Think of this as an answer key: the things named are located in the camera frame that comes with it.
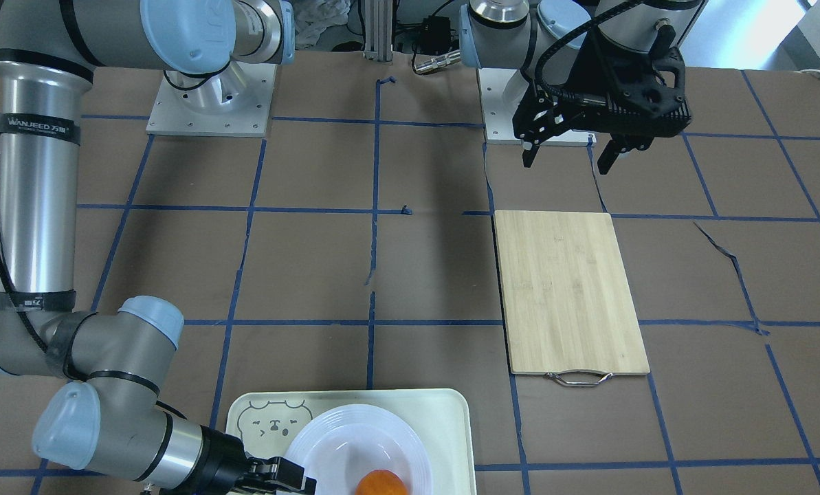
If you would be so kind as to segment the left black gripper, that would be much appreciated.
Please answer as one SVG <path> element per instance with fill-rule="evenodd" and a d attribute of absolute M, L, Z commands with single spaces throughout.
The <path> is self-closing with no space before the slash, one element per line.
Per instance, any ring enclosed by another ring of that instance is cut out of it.
<path fill-rule="evenodd" d="M 511 119 L 530 168 L 548 139 L 566 131 L 610 134 L 598 159 L 607 175 L 621 155 L 647 150 L 648 138 L 672 138 L 692 121 L 685 95 L 685 63 L 676 31 L 661 27 L 642 52 L 618 47 L 595 27 L 585 37 L 567 81 L 557 93 L 532 91 Z"/>

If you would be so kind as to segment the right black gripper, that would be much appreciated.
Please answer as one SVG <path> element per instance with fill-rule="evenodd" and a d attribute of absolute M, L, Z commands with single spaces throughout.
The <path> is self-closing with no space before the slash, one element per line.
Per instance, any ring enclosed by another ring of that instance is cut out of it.
<path fill-rule="evenodd" d="M 199 460 L 188 478 L 159 494 L 315 494 L 318 482 L 299 464 L 280 456 L 248 457 L 240 439 L 205 426 L 201 432 Z"/>

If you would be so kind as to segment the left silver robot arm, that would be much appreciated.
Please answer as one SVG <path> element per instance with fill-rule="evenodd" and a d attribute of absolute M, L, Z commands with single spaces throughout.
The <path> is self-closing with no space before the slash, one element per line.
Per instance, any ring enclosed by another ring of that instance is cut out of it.
<path fill-rule="evenodd" d="M 702 1 L 469 1 L 464 65 L 515 69 L 524 90 L 511 129 L 523 166 L 568 131 L 607 133 L 600 173 L 692 121 L 680 41 Z"/>

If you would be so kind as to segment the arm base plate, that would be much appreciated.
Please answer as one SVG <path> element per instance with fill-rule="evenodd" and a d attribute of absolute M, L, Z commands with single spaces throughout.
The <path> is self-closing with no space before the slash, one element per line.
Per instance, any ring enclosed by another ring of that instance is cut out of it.
<path fill-rule="evenodd" d="M 523 94 L 526 80 L 516 69 L 478 69 L 480 103 L 484 116 L 486 143 L 519 145 L 513 131 L 513 119 Z"/>
<path fill-rule="evenodd" d="M 263 138 L 269 126 L 277 65 L 234 60 L 208 81 L 164 72 L 146 131 L 172 137 Z"/>

